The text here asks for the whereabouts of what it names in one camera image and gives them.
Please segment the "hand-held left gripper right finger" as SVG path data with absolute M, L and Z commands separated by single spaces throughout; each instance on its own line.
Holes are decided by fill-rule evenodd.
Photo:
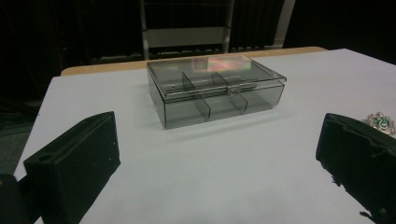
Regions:
M 396 224 L 396 139 L 349 117 L 328 113 L 316 160 L 375 224 Z

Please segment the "white table cover sheet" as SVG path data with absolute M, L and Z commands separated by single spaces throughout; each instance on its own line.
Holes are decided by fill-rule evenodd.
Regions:
M 278 106 L 167 130 L 144 69 L 56 77 L 23 151 L 92 115 L 116 115 L 120 167 L 85 224 L 373 224 L 316 158 L 327 113 L 396 119 L 396 65 L 349 49 L 265 57 Z

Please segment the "metal floor rail frame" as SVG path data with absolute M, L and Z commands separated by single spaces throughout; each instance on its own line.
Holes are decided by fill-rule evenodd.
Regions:
M 264 46 L 264 47 L 238 47 L 231 48 L 231 53 L 239 53 L 239 52 L 249 52 L 249 51 L 259 51 L 259 50 L 271 50 L 271 49 L 282 49 L 282 45 L 273 45 L 273 46 Z M 214 55 L 221 54 L 221 50 L 217 48 L 209 48 L 209 49 L 199 49 L 196 47 L 189 48 L 162 48 L 155 49 L 148 53 L 148 56 L 151 60 L 160 60 L 160 59 L 172 59 L 172 58 L 181 58 L 181 57 L 189 57 L 189 56 L 202 56 L 202 55 Z M 144 61 L 144 55 L 139 52 L 133 52 L 130 55 L 117 55 L 117 56 L 101 56 L 99 58 L 92 58 L 92 64 L 105 64 L 105 63 L 127 63 L 127 62 L 139 62 Z

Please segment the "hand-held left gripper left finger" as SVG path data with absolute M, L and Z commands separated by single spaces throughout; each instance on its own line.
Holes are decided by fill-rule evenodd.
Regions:
M 80 121 L 23 162 L 29 219 L 78 224 L 120 166 L 115 114 Z

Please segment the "white slanted metal bar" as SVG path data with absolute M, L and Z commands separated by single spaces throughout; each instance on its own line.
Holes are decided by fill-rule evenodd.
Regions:
M 286 38 L 286 34 L 287 34 L 288 27 L 290 24 L 290 18 L 292 15 L 294 4 L 295 4 L 295 0 L 285 0 L 284 1 L 282 10 L 281 10 L 281 13 L 279 16 L 277 28 L 276 28 L 274 47 L 277 47 L 277 48 L 283 47 L 283 43 Z

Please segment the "green and silver brooch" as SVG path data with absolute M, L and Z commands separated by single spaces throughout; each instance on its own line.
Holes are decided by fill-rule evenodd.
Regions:
M 376 112 L 367 116 L 368 124 L 374 129 L 388 135 L 396 134 L 396 122 L 382 112 Z

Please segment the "white metal stand frame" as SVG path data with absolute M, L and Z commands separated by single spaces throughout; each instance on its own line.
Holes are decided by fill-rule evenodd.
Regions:
M 150 48 L 221 44 L 221 51 L 228 53 L 233 22 L 234 0 L 224 0 L 219 5 L 225 6 L 226 11 L 222 26 L 149 29 L 146 17 L 146 7 L 149 6 L 149 2 L 139 0 L 144 59 L 146 61 L 149 59 Z

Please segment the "smoky transparent plastic compartment box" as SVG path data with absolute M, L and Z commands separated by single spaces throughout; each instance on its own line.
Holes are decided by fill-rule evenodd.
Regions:
M 170 129 L 271 109 L 287 79 L 243 55 L 147 64 L 149 93 Z

